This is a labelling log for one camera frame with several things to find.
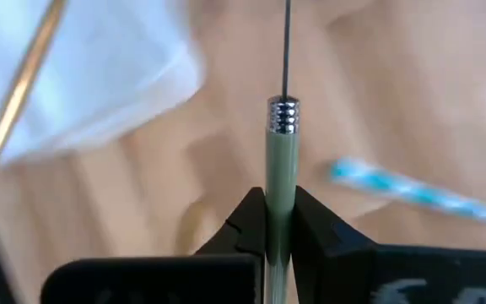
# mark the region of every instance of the ridged metal cap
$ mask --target ridged metal cap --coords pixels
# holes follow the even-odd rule
[[[267,129],[279,134],[295,134],[300,130],[300,101],[288,96],[274,96],[268,100]]]

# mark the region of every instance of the striped straw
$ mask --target striped straw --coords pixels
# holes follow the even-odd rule
[[[341,158],[332,166],[332,180],[366,192],[401,199],[448,214],[486,221],[486,204],[451,191],[396,175],[362,161]]]

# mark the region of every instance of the wooden floor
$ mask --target wooden floor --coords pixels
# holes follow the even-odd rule
[[[95,151],[0,171],[0,249],[24,302],[76,258],[191,252],[264,184],[284,1],[190,3],[208,68],[191,100]],[[486,248],[486,224],[327,179],[349,155],[486,201],[486,0],[294,0],[293,10],[299,184],[378,242]]]

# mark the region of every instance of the pale green tube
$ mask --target pale green tube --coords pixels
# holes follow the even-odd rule
[[[294,208],[299,154],[299,102],[269,101],[267,153],[267,301],[286,302],[290,222]]]

